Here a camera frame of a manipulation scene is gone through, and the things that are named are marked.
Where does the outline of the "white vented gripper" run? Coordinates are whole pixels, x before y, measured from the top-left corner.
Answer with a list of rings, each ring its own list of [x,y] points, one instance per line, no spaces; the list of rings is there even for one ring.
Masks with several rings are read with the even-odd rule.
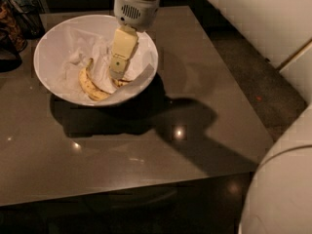
[[[114,15],[120,24],[115,30],[109,73],[113,79],[124,77],[136,48],[137,31],[146,31],[153,23],[160,0],[114,0]]]

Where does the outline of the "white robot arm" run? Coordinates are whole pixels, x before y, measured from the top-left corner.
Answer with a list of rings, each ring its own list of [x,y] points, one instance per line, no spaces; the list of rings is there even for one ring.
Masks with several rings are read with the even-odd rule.
[[[226,38],[220,51],[244,95],[249,101],[267,99],[256,110],[261,120],[266,125],[292,122],[306,107],[300,95],[267,64],[243,60],[254,50],[236,47],[237,30],[227,26],[213,32],[214,37],[221,34]],[[167,97],[159,78],[123,108],[127,118],[143,128],[153,125],[175,146],[188,143],[216,119],[212,110],[200,115],[195,100]],[[161,225],[162,234],[312,234],[310,145],[284,148],[276,142],[252,173],[181,182],[175,192],[175,207],[141,212]]]

